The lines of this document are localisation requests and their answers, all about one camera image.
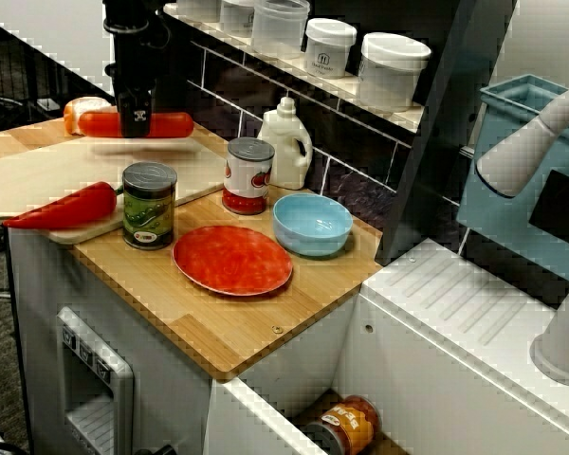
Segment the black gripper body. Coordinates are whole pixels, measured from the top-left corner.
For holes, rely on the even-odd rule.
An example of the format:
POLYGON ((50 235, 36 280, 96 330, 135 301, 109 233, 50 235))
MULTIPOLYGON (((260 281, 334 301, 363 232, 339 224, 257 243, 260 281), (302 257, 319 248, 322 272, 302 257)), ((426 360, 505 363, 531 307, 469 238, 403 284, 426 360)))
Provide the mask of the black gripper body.
POLYGON ((150 94, 156 86, 160 32, 153 26, 111 27, 115 59, 111 79, 116 98, 150 94))

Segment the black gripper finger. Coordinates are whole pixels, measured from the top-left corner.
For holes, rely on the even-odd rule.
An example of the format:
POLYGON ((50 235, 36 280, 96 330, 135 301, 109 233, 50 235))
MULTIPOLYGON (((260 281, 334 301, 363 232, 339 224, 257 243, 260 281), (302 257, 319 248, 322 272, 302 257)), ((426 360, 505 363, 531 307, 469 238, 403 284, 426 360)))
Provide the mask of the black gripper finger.
POLYGON ((120 133, 125 138, 146 137, 151 129, 150 92, 122 92, 117 98, 120 133))

